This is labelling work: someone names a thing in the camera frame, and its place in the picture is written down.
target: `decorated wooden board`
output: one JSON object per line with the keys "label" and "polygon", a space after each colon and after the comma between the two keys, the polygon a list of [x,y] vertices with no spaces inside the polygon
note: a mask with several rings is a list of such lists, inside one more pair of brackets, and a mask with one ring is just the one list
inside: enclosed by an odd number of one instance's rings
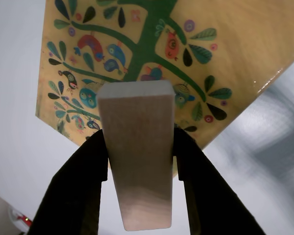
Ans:
{"label": "decorated wooden board", "polygon": [[204,147],[292,61],[294,0],[47,0],[36,116],[81,145],[104,83],[165,79]]}

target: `teal leaf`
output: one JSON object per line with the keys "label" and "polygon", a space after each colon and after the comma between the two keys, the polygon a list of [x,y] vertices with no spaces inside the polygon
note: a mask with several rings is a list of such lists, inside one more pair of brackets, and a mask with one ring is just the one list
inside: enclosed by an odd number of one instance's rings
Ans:
{"label": "teal leaf", "polygon": [[208,103],[207,103],[207,106],[208,106],[210,112],[212,113],[212,115],[215,117],[216,120],[222,121],[222,120],[226,119],[227,114],[226,114],[225,111],[223,111],[222,109],[217,108],[216,106],[208,104]]}
{"label": "teal leaf", "polygon": [[70,116],[69,116],[68,114],[66,115],[65,120],[66,120],[68,123],[71,122]]}
{"label": "teal leaf", "polygon": [[60,98],[59,96],[57,96],[57,95],[54,94],[54,93],[48,93],[48,97],[49,97],[50,99],[58,99],[58,98]]}
{"label": "teal leaf", "polygon": [[49,48],[49,50],[56,56],[58,57],[59,59],[61,59],[60,55],[59,55],[59,52],[57,50],[57,48],[55,47],[54,43],[53,42],[48,42],[47,43],[47,47]]}
{"label": "teal leaf", "polygon": [[63,107],[63,105],[62,105],[62,104],[60,104],[60,103],[59,103],[59,102],[57,102],[57,101],[54,103],[54,105],[55,105],[55,106],[57,106],[57,107],[58,107],[58,108],[60,108],[60,109],[63,109],[63,110],[65,110],[65,108]]}
{"label": "teal leaf", "polygon": [[57,20],[54,20],[53,25],[57,29],[62,29],[62,28],[65,28],[66,26],[70,25],[70,23],[57,19]]}
{"label": "teal leaf", "polygon": [[60,89],[61,94],[63,94],[63,90],[64,90],[63,82],[59,81],[58,82],[58,86],[59,86],[59,89]]}
{"label": "teal leaf", "polygon": [[208,29],[205,29],[204,31],[194,35],[190,39],[212,41],[216,38],[216,36],[217,36],[217,30],[215,28],[208,28]]}
{"label": "teal leaf", "polygon": [[92,56],[89,53],[84,53],[83,58],[87,66],[94,71],[94,61],[92,59]]}
{"label": "teal leaf", "polygon": [[57,60],[55,60],[55,59],[49,59],[49,63],[51,64],[51,65],[60,65],[61,64],[61,62],[59,62],[59,61],[57,61]]}
{"label": "teal leaf", "polygon": [[67,47],[65,46],[65,43],[63,41],[59,42],[59,48],[60,48],[60,52],[63,57],[63,60],[65,60],[65,57],[67,56]]}
{"label": "teal leaf", "polygon": [[95,17],[95,16],[96,16],[95,9],[92,6],[88,7],[85,12],[85,15],[84,15],[83,23],[86,23],[86,22],[92,20],[93,17]]}
{"label": "teal leaf", "polygon": [[81,106],[81,104],[77,101],[77,99],[73,98],[72,103],[75,104],[78,108],[83,109],[83,106]]}
{"label": "teal leaf", "polygon": [[117,6],[111,6],[103,11],[103,16],[105,19],[111,19],[116,10],[118,9]]}
{"label": "teal leaf", "polygon": [[229,99],[231,95],[232,95],[232,91],[231,89],[228,89],[228,88],[221,88],[209,94],[210,97],[213,97],[216,99]]}
{"label": "teal leaf", "polygon": [[208,51],[207,49],[195,45],[189,44],[195,58],[201,63],[201,64],[207,64],[211,58],[212,53]]}
{"label": "teal leaf", "polygon": [[208,92],[210,88],[213,86],[215,83],[215,77],[214,76],[208,76],[205,79],[205,91]]}
{"label": "teal leaf", "polygon": [[99,6],[107,6],[111,3],[113,3],[115,0],[97,0],[97,4]]}
{"label": "teal leaf", "polygon": [[202,108],[201,108],[201,103],[200,102],[198,102],[195,105],[195,107],[193,108],[192,119],[194,121],[200,121],[202,119]]}
{"label": "teal leaf", "polygon": [[84,82],[85,84],[89,84],[89,83],[92,83],[94,81],[93,80],[90,80],[90,79],[83,79],[82,82]]}
{"label": "teal leaf", "polygon": [[54,82],[49,81],[48,84],[51,87],[51,89],[53,89],[58,95],[60,95],[60,92]]}
{"label": "teal leaf", "polygon": [[65,4],[62,0],[55,0],[54,4],[56,6],[56,8],[58,9],[58,11],[68,20],[70,20],[67,8],[65,7]]}
{"label": "teal leaf", "polygon": [[69,0],[69,7],[70,7],[71,15],[73,16],[77,8],[77,0]]}
{"label": "teal leaf", "polygon": [[66,112],[62,110],[55,111],[55,115],[57,116],[57,118],[63,118],[65,114]]}

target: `green tree branch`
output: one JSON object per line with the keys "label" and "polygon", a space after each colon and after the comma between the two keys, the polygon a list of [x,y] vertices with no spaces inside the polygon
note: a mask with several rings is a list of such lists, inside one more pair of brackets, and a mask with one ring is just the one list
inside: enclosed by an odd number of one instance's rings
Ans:
{"label": "green tree branch", "polygon": [[124,45],[126,45],[131,51],[134,51],[136,48],[136,44],[130,38],[126,37],[125,35],[115,30],[112,30],[103,26],[95,25],[95,24],[78,24],[74,21],[72,21],[72,25],[75,28],[80,30],[100,32],[100,33],[107,34],[111,37],[114,37],[120,42],[122,42]]}
{"label": "green tree branch", "polygon": [[97,119],[97,120],[99,120],[100,121],[100,117],[98,117],[97,115],[95,115],[95,114],[91,114],[91,113],[88,113],[88,112],[86,112],[85,110],[82,110],[82,109],[80,109],[80,108],[77,108],[77,107],[75,107],[74,105],[72,105],[70,102],[68,102],[66,99],[65,99],[65,97],[61,97],[61,99],[67,104],[67,105],[69,105],[69,106],[71,106],[72,108],[74,108],[75,110],[67,110],[67,113],[69,114],[69,113],[77,113],[77,114],[82,114],[82,115],[85,115],[85,116],[87,116],[87,117],[91,117],[91,118],[94,118],[94,119]]}
{"label": "green tree branch", "polygon": [[77,72],[79,74],[82,74],[82,75],[95,77],[95,78],[98,78],[98,79],[101,79],[101,80],[104,80],[104,81],[107,81],[107,82],[121,82],[120,80],[117,80],[117,79],[114,79],[114,78],[111,78],[111,77],[107,77],[107,76],[103,76],[103,75],[100,75],[100,74],[97,74],[97,73],[94,73],[94,72],[89,72],[89,71],[74,68],[74,67],[72,67],[71,65],[68,65],[65,62],[63,62],[63,65],[65,67],[67,67],[68,69],[70,69],[70,70],[72,70],[74,72]]}
{"label": "green tree branch", "polygon": [[173,72],[176,76],[178,76],[183,81],[185,81],[187,84],[189,84],[199,94],[202,101],[206,102],[206,95],[202,91],[202,89],[199,87],[199,85],[197,85],[196,82],[194,82],[186,73],[184,73],[182,70],[180,70],[177,66],[171,64],[169,61],[163,59],[159,55],[155,55],[155,57],[153,58],[153,61],[151,61],[151,62],[155,62],[159,65],[162,65],[166,69]]}
{"label": "green tree branch", "polygon": [[186,45],[187,40],[186,40],[184,31],[182,30],[182,28],[171,17],[167,18],[165,22],[168,26],[173,28],[173,30],[176,32],[177,36],[180,38],[182,44]]}

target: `owl illustration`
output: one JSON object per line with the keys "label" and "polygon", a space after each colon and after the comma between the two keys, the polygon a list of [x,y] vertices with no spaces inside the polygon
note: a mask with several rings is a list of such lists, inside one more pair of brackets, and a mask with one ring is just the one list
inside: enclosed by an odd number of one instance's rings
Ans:
{"label": "owl illustration", "polygon": [[82,103],[88,108],[94,109],[97,106],[96,93],[88,88],[82,88],[80,90],[79,98]]}

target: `leaf illustration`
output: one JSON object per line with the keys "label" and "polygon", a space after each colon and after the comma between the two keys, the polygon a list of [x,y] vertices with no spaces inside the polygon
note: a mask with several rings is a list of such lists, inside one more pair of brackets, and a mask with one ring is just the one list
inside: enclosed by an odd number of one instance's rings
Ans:
{"label": "leaf illustration", "polygon": [[65,4],[62,0],[55,0],[54,4],[56,6],[56,8],[58,9],[58,11],[68,20],[70,20],[67,8],[65,7]]}
{"label": "leaf illustration", "polygon": [[85,12],[83,23],[86,23],[86,22],[92,20],[93,17],[95,17],[95,16],[96,16],[95,9],[92,6],[88,7]]}
{"label": "leaf illustration", "polygon": [[63,41],[59,42],[59,48],[60,48],[60,52],[63,57],[63,60],[65,61],[65,57],[67,56],[67,47],[65,46],[65,43]]}
{"label": "leaf illustration", "polygon": [[60,104],[60,103],[59,103],[59,102],[57,102],[57,101],[54,103],[54,105],[55,105],[55,106],[57,106],[57,107],[58,107],[58,108],[60,108],[60,109],[63,109],[63,110],[65,110],[65,108],[63,107],[63,105],[62,105],[62,104]]}
{"label": "leaf illustration", "polygon": [[57,48],[55,47],[54,43],[53,42],[47,42],[47,47],[48,49],[56,56],[58,57],[59,59],[61,59],[60,55],[59,55],[59,52],[57,50]]}
{"label": "leaf illustration", "polygon": [[111,19],[116,10],[118,9],[117,6],[111,6],[103,11],[103,16],[105,19]]}
{"label": "leaf illustration", "polygon": [[59,61],[57,61],[57,60],[55,60],[55,59],[49,59],[48,60],[49,61],[49,63],[51,64],[51,65],[59,65],[59,64],[61,64],[61,62],[59,62]]}
{"label": "leaf illustration", "polygon": [[188,131],[188,132],[195,132],[196,130],[197,130],[197,127],[195,126],[189,126],[184,129],[184,131]]}
{"label": "leaf illustration", "polygon": [[70,116],[69,116],[68,114],[66,115],[65,120],[66,120],[68,123],[71,122]]}
{"label": "leaf illustration", "polygon": [[204,40],[204,41],[211,41],[214,40],[217,36],[217,31],[215,28],[208,28],[205,29],[204,31],[194,35],[190,39],[195,39],[195,40]]}
{"label": "leaf illustration", "polygon": [[94,71],[94,61],[92,59],[92,56],[89,53],[84,53],[83,58],[87,66]]}
{"label": "leaf illustration", "polygon": [[213,106],[211,104],[207,103],[207,106],[209,110],[211,111],[212,115],[215,117],[216,120],[224,120],[227,117],[227,114],[222,109],[217,108],[216,106]]}
{"label": "leaf illustration", "polygon": [[205,91],[208,92],[210,88],[213,86],[215,83],[215,77],[214,76],[208,76],[205,79]]}
{"label": "leaf illustration", "polygon": [[123,28],[125,25],[125,14],[122,7],[120,8],[120,11],[119,11],[118,22],[119,22],[120,28]]}
{"label": "leaf illustration", "polygon": [[194,56],[201,64],[207,64],[211,58],[212,53],[208,51],[207,49],[195,45],[189,44]]}
{"label": "leaf illustration", "polygon": [[57,19],[57,20],[54,20],[53,25],[57,29],[62,29],[62,28],[65,28],[66,26],[70,25],[70,23]]}
{"label": "leaf illustration", "polygon": [[115,0],[97,0],[97,4],[99,6],[107,6],[111,3],[113,3]]}
{"label": "leaf illustration", "polygon": [[58,99],[58,98],[60,98],[59,96],[57,96],[57,95],[54,94],[54,93],[48,93],[48,97],[49,97],[50,99]]}
{"label": "leaf illustration", "polygon": [[58,86],[59,86],[59,89],[60,89],[61,94],[63,94],[63,90],[64,90],[63,82],[59,81],[58,82]]}
{"label": "leaf illustration", "polygon": [[183,62],[186,67],[191,66],[193,63],[193,59],[187,49],[185,49],[183,53]]}
{"label": "leaf illustration", "polygon": [[62,110],[55,111],[55,115],[57,116],[57,118],[63,118],[66,113],[67,112],[62,111]]}
{"label": "leaf illustration", "polygon": [[69,7],[70,7],[71,15],[73,16],[77,8],[77,0],[69,0]]}
{"label": "leaf illustration", "polygon": [[77,99],[73,98],[72,103],[75,104],[78,108],[83,109],[83,106],[81,106],[81,104],[77,101]]}
{"label": "leaf illustration", "polygon": [[201,103],[200,102],[198,102],[195,105],[195,107],[193,108],[192,119],[194,121],[200,121],[202,119],[202,108],[201,108]]}
{"label": "leaf illustration", "polygon": [[60,92],[54,82],[49,81],[48,84],[51,87],[51,89],[53,89],[58,95],[60,95]]}
{"label": "leaf illustration", "polygon": [[213,97],[216,99],[229,99],[231,95],[232,95],[232,91],[231,89],[228,89],[228,88],[221,88],[209,94],[210,97]]}

